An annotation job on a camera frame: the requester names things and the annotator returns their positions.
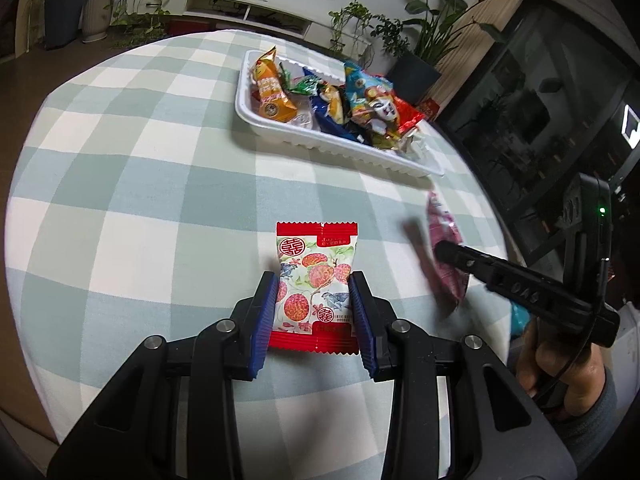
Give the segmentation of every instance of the metal screw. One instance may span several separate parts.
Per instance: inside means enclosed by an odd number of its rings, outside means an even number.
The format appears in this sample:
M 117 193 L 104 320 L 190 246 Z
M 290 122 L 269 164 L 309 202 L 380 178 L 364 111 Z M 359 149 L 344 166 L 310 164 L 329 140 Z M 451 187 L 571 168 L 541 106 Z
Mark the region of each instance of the metal screw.
M 411 324 L 405 319 L 396 319 L 392 324 L 391 328 L 396 332 L 403 334 L 404 332 L 409 332 L 411 328 Z
M 236 324 L 232 319 L 221 319 L 217 324 L 216 328 L 218 332 L 229 333 L 236 327 Z
M 150 335 L 145 339 L 145 348 L 155 350 L 162 344 L 162 338 L 159 335 Z
M 468 335 L 465 337 L 465 345 L 473 350 L 478 350 L 482 347 L 482 339 L 480 339 L 477 335 Z

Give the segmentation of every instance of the table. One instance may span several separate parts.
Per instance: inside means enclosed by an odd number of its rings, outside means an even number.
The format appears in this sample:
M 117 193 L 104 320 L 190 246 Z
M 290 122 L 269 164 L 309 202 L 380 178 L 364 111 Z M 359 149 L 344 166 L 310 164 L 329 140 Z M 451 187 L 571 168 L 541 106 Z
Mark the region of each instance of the table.
M 148 335 L 192 336 L 278 270 L 277 221 L 357 221 L 354 269 L 399 317 L 428 332 L 478 333 L 506 359 L 509 303 L 472 279 L 450 316 L 436 309 L 401 223 L 425 223 L 435 188 L 468 245 L 504 257 L 486 198 L 435 130 L 444 177 L 415 178 L 255 136 L 234 111 L 241 59 L 276 45 L 339 75 L 306 48 L 238 30 L 131 50 L 52 92 L 15 170 L 6 267 L 27 365 L 62 440 Z M 270 351 L 235 383 L 247 479 L 378 478 L 391 383 L 359 356 Z M 441 406 L 443 431 L 448 428 Z M 447 439 L 441 452 L 448 456 Z

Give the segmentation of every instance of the brown floor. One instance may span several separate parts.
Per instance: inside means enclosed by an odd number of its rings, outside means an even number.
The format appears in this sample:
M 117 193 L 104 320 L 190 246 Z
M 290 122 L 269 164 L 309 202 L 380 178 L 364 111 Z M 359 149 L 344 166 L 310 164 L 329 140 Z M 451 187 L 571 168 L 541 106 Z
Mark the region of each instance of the brown floor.
M 24 139 L 45 97 L 63 82 L 115 56 L 107 38 L 81 41 L 45 51 L 34 47 L 18 59 L 0 64 L 0 233 L 9 186 Z M 0 237 L 4 254 L 4 236 Z M 53 430 L 33 388 L 14 326 L 6 290 L 4 259 L 0 268 L 0 409 L 28 428 L 55 440 Z

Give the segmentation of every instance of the white plastic tray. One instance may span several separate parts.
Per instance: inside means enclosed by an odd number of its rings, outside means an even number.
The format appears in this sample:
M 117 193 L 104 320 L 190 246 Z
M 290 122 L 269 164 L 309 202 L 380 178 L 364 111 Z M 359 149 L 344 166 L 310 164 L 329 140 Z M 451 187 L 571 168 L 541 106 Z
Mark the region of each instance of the white plastic tray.
M 378 150 L 353 142 L 352 140 L 341 139 L 340 137 L 323 133 L 319 130 L 309 130 L 300 126 L 293 126 L 292 124 L 279 123 L 278 121 L 266 119 L 258 115 L 252 108 L 251 92 L 253 81 L 251 73 L 255 62 L 262 54 L 259 50 L 247 51 L 242 62 L 242 68 L 240 69 L 240 79 L 236 92 L 236 112 L 241 119 L 249 123 L 251 129 L 257 135 L 274 141 L 284 140 L 292 144 L 301 144 L 308 148 L 317 148 L 321 152 L 348 156 L 413 176 L 444 174 L 442 167 L 431 153 L 429 153 L 429 158 L 425 161 L 425 164 L 420 164 L 402 158 L 394 152 Z M 292 77 L 303 75 L 302 67 L 305 66 L 304 64 L 283 56 L 278 56 L 277 61 L 282 62 L 284 67 L 291 72 Z M 332 84 L 341 85 L 344 83 L 344 79 L 338 80 L 313 66 L 309 66 L 308 68 Z

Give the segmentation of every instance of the red circular logo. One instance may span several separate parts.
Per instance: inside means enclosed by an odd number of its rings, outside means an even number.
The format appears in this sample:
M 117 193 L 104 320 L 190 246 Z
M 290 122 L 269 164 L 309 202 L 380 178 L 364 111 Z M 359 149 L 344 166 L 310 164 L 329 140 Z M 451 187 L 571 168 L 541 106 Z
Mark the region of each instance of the red circular logo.
M 305 241 L 302 238 L 285 238 L 280 242 L 280 252 L 287 256 L 298 256 L 305 252 Z
M 331 323 L 334 320 L 334 311 L 326 306 L 318 310 L 318 319 L 324 323 Z

